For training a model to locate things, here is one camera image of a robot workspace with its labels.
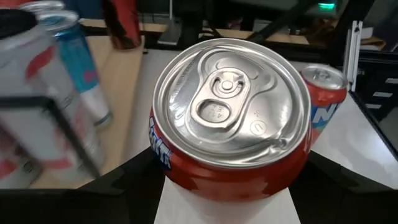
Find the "pull tab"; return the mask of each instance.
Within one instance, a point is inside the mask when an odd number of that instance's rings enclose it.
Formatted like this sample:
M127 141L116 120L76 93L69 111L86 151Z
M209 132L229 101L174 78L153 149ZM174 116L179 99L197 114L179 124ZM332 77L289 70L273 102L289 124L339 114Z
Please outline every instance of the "pull tab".
M208 76L191 104L191 117L208 128L227 128L239 118L250 90L250 79L236 68Z

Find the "red object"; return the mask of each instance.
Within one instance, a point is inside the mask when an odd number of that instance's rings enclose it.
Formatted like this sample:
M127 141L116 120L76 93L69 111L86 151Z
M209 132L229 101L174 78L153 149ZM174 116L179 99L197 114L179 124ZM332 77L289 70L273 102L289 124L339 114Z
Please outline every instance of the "red object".
M136 0L102 0L102 7L113 47L127 50L140 46Z
M0 7L16 7L21 4L31 2L30 0L0 0Z
M167 177L181 187L212 200L247 202L266 198L288 187L298 176L310 152L311 129L298 147L283 159L255 169L221 169L202 164L173 146L159 129L156 121L150 127L150 140L160 156ZM153 145L165 144L167 148Z
M340 90L327 90L311 84L306 79L304 80L311 95L313 144L318 139L323 128L325 128L339 105L346 98L347 90L346 88Z

